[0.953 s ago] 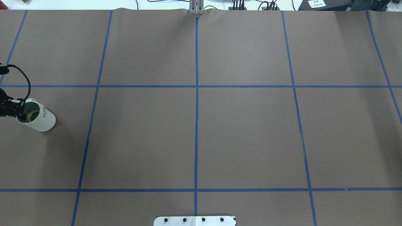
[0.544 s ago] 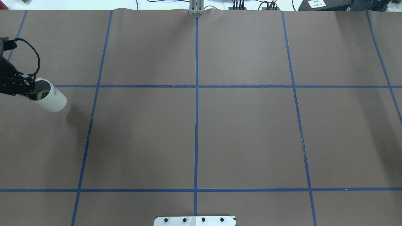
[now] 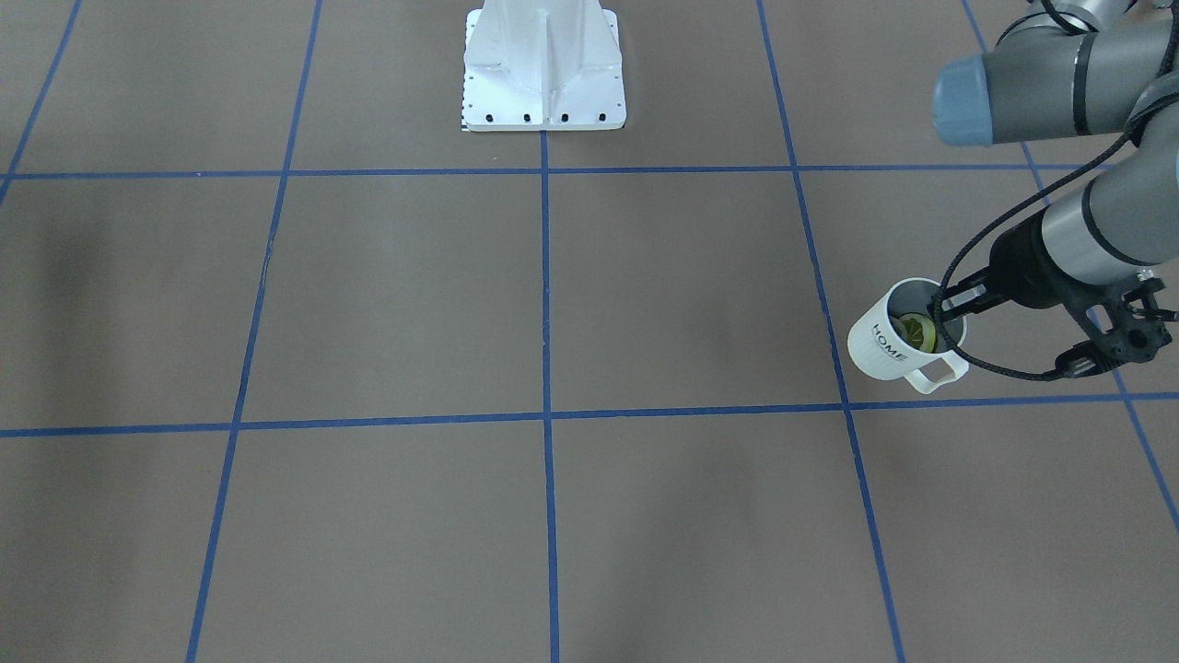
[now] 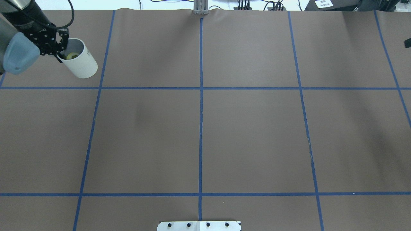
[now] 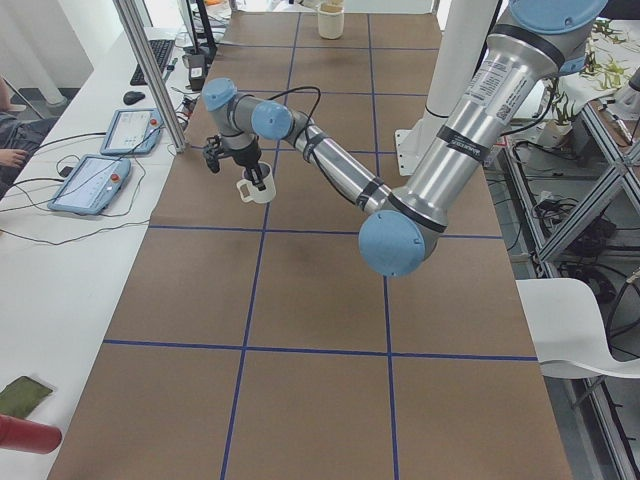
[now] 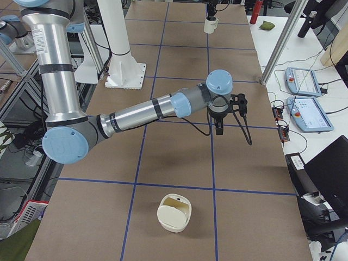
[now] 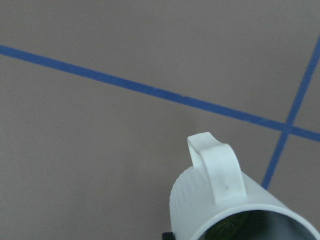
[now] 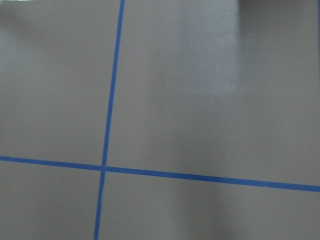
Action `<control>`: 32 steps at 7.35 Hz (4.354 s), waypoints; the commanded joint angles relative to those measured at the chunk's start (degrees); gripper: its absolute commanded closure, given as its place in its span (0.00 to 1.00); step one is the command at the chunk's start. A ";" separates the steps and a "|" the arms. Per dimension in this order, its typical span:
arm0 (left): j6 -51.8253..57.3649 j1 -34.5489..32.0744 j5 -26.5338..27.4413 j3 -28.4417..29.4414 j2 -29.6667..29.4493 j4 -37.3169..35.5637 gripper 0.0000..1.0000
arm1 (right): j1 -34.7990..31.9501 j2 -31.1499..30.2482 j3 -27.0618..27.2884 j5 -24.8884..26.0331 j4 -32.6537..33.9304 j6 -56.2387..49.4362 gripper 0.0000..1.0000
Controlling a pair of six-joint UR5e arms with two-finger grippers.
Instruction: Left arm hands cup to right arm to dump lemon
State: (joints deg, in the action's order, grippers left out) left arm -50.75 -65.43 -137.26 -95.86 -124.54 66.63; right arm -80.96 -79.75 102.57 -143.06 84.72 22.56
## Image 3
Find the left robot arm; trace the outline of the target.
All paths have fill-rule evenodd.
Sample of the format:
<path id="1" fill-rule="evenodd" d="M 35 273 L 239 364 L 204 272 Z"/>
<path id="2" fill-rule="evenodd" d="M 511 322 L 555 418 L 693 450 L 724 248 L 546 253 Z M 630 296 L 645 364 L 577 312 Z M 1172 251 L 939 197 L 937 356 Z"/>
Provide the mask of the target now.
<path id="1" fill-rule="evenodd" d="M 1032 1 L 992 50 L 940 70 L 933 125 L 955 146 L 1109 139 L 1131 155 L 990 248 L 977 311 L 1060 306 L 1175 260 L 1175 17 L 1124 24 L 1129 1 Z"/>

